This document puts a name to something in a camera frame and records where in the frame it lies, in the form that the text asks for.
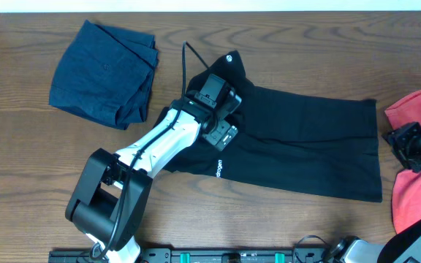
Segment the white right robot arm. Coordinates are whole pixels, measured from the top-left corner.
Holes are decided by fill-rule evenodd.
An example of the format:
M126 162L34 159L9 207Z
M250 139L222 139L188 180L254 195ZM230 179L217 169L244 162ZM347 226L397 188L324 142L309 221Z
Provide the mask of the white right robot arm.
M421 126L408 123L384 139L404 168L421 172ZM397 234L385 245L368 243L358 237L342 239L331 249L334 262L421 262L421 219Z

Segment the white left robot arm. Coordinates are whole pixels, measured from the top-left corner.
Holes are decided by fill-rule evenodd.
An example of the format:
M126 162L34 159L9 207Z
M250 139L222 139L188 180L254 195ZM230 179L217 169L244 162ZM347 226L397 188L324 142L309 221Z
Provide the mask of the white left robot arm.
M87 262L135 262L134 234L143 218L154 177L199 137L223 150L238 130L226 121L241 103L230 94L217 103L204 97L175 100L162 121L130 146L88 158L68 202L65 217L92 241Z

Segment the black polo shirt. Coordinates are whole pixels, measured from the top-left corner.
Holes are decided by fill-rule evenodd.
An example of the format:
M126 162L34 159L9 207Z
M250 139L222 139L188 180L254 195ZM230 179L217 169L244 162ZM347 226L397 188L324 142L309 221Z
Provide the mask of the black polo shirt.
M204 139L178 153L169 172L208 175L326 197L381 202L376 103L292 94L254 85L229 52L193 77L229 82L242 102L228 117L238 134L224 150Z

